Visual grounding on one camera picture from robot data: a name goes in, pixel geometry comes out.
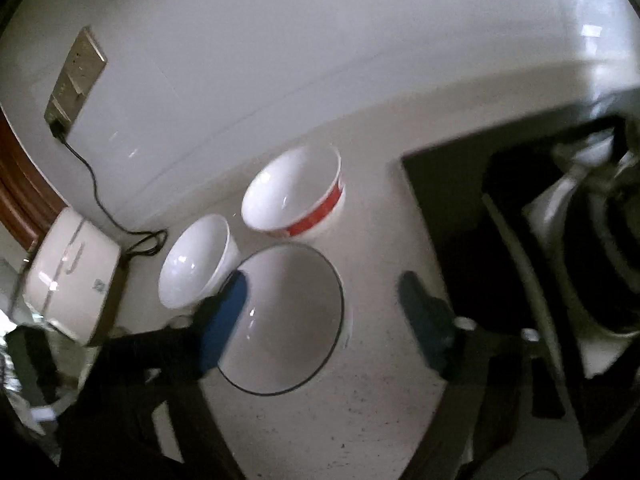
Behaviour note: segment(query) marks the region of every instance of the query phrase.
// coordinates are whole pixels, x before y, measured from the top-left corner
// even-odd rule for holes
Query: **white wall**
[[[42,119],[84,25],[108,65],[68,140],[129,224],[397,94],[640,44],[626,0],[24,0],[0,38],[0,102],[56,189],[102,226],[86,171]]]

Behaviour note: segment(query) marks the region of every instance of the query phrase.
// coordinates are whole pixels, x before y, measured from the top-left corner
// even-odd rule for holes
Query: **rice cooker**
[[[104,327],[119,261],[120,246],[67,207],[34,258],[24,300],[60,332],[87,345]]]

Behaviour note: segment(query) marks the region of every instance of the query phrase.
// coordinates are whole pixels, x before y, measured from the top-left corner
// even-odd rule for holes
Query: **bowl with red stripe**
[[[272,160],[249,185],[242,219],[276,238],[324,231],[344,201],[342,161],[330,144],[305,144]]]

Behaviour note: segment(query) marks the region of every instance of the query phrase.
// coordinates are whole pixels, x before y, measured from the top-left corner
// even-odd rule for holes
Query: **countertop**
[[[398,277],[413,270],[431,294],[447,296],[401,155],[638,85],[640,72],[631,61],[523,69],[403,96],[298,139],[331,142],[342,155],[344,209],[331,230],[311,244],[336,267],[353,323],[346,348],[334,352],[315,380],[288,394],[252,396],[216,370],[203,378],[217,424],[247,478],[397,478],[430,423],[445,383],[418,351],[398,304]],[[181,314],[159,303],[158,275],[173,241],[199,216],[223,214],[243,257],[274,243],[249,231],[239,212],[244,187],[265,158],[157,218],[169,226],[169,241],[155,258],[132,262],[118,326],[146,332]],[[165,419],[159,417],[157,424],[160,432],[166,430]]]

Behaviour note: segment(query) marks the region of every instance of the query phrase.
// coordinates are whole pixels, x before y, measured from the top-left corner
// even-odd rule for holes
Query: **white ceramic bowl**
[[[330,144],[307,144],[272,160],[249,185],[242,219],[256,231],[299,236],[336,209],[343,196],[340,153]]]
[[[276,395],[305,384],[326,364],[344,325],[338,275],[302,244],[260,251],[239,267],[247,295],[218,366],[241,390]]]
[[[158,296],[167,308],[182,308],[215,294],[240,261],[223,216],[206,215],[182,233],[167,255]]]

